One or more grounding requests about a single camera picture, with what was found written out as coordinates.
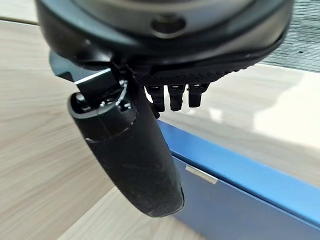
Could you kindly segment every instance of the light wood surface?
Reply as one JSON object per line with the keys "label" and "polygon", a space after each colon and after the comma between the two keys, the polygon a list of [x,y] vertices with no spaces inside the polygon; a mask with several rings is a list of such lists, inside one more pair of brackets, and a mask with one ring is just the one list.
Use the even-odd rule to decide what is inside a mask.
{"label": "light wood surface", "polygon": [[0,19],[37,23],[35,0],[1,0]]}
{"label": "light wood surface", "polygon": [[204,240],[173,217],[151,218],[114,187],[58,240]]}
{"label": "light wood surface", "polygon": [[39,28],[0,22],[0,239],[56,240],[112,187],[69,117]]}
{"label": "light wood surface", "polygon": [[319,91],[319,73],[257,64],[212,83],[201,107],[161,119],[320,187]]}

